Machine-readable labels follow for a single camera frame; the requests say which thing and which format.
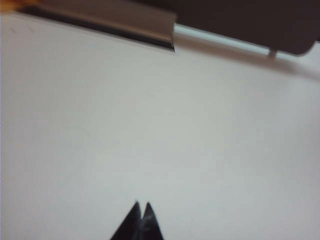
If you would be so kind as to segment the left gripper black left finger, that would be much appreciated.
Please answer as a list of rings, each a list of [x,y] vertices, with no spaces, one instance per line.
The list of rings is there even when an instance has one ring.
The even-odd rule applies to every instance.
[[[136,201],[110,240],[137,240],[139,238],[140,223],[141,208],[139,202]]]

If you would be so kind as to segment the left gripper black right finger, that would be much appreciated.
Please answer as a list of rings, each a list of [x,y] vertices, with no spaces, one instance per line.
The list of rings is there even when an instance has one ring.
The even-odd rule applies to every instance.
[[[140,240],[164,240],[156,214],[148,202],[140,222]]]

